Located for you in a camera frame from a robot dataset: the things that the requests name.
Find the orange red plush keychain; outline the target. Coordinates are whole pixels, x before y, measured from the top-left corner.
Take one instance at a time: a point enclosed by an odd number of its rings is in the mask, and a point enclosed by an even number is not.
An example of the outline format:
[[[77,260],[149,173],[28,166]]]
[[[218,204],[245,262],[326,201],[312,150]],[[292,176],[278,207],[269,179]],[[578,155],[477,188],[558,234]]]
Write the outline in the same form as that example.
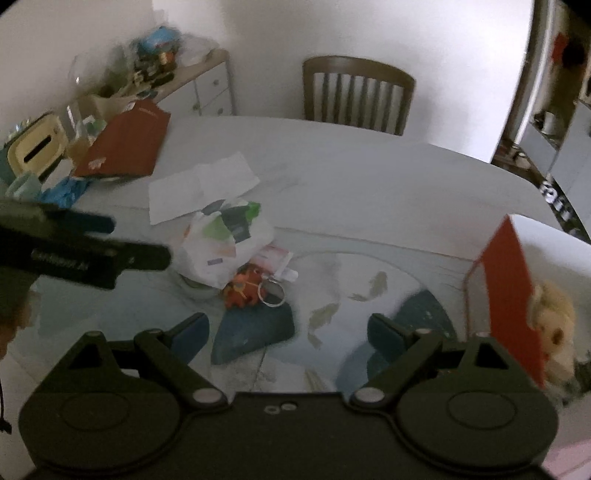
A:
[[[263,305],[278,308],[286,303],[286,290],[279,280],[259,267],[245,267],[222,290],[226,309],[245,309]]]

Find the white plastic bag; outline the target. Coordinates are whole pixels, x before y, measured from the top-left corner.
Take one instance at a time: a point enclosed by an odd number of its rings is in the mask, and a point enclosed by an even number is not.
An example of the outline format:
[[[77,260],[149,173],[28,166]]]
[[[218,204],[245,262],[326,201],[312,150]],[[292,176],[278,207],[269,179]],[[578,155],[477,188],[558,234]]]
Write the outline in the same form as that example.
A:
[[[273,238],[259,203],[219,200],[195,213],[172,268],[191,282],[220,290]]]

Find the yellow plush toy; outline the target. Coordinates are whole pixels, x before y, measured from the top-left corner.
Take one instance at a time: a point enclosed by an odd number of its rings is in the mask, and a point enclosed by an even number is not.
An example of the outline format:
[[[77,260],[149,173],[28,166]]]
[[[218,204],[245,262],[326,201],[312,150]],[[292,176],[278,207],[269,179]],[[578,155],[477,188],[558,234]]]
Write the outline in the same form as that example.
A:
[[[571,297],[552,282],[536,284],[531,323],[540,337],[544,358],[558,355],[573,341],[576,312]]]

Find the red cardboard shoe box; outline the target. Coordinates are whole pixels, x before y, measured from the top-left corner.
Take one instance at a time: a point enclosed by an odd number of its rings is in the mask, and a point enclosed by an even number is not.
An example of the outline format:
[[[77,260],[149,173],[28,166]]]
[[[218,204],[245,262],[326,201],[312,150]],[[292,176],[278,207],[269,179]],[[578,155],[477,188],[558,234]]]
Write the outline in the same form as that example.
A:
[[[541,332],[534,327],[541,286],[573,303],[574,339],[560,352],[590,358],[590,245],[521,215],[505,217],[464,280],[467,333],[494,337],[540,387],[548,385]]]

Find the pink tissue packet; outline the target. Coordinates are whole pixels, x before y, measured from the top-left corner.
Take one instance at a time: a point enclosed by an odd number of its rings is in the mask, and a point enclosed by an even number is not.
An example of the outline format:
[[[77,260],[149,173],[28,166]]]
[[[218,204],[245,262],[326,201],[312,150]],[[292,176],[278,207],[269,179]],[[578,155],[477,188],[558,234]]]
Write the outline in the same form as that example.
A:
[[[294,283],[297,281],[298,272],[290,268],[292,258],[293,252],[270,244],[257,252],[249,263],[276,280]]]

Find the blue gloves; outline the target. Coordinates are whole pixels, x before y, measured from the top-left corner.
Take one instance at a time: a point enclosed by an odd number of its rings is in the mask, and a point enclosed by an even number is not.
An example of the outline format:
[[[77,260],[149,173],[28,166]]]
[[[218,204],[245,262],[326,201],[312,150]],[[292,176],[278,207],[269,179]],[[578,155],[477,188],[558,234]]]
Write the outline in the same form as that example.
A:
[[[64,178],[56,186],[42,192],[39,201],[69,209],[82,197],[91,183],[88,179]]]

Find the yellow tissue box holder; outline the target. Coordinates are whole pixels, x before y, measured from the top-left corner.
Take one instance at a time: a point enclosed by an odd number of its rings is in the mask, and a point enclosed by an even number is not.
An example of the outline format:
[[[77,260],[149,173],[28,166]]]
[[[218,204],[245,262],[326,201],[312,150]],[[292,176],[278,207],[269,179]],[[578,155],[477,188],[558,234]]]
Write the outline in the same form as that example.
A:
[[[4,145],[4,170],[14,178],[27,172],[42,177],[63,157],[67,145],[68,137],[59,117],[45,113]]]

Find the white paper sheet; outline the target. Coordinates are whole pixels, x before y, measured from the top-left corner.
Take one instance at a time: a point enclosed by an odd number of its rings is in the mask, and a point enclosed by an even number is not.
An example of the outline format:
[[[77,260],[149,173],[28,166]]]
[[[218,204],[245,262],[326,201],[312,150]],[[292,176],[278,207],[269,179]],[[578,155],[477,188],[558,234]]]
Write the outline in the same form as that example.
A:
[[[238,198],[259,182],[239,152],[211,164],[198,164],[149,184],[149,222],[157,225],[215,201]]]

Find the red paper bag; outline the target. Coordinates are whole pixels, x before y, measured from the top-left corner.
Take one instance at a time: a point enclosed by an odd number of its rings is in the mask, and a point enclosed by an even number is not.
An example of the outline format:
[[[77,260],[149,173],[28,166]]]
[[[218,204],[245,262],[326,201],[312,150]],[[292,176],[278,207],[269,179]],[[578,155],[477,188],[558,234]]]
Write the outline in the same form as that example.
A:
[[[138,100],[115,115],[89,147],[75,178],[139,178],[153,173],[171,115]]]

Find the white drawer sideboard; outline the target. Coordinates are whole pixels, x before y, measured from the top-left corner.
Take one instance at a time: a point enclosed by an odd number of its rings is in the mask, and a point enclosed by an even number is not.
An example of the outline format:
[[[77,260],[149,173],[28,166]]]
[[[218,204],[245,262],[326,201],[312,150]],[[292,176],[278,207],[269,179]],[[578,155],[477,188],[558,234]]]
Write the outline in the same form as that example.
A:
[[[235,98],[229,72],[229,54],[214,49],[203,61],[178,67],[174,78],[157,89],[153,101],[171,114],[171,119],[191,113],[218,117],[235,114]]]

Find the dark wooden slatted chair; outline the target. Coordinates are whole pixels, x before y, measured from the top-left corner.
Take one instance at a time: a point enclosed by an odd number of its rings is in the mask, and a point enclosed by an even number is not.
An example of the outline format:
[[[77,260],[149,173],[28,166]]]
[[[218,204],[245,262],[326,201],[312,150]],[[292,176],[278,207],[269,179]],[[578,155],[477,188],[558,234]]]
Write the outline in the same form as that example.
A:
[[[416,81],[370,59],[317,56],[303,63],[304,118],[401,136]]]

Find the white wall cabinet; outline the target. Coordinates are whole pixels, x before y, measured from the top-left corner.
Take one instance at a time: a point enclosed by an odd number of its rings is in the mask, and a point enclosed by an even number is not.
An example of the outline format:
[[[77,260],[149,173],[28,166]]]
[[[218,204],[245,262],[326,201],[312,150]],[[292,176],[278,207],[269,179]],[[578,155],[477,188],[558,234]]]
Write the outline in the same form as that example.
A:
[[[522,143],[499,145],[492,164],[540,190],[562,228],[590,238],[590,106],[579,101],[562,139],[530,124]]]

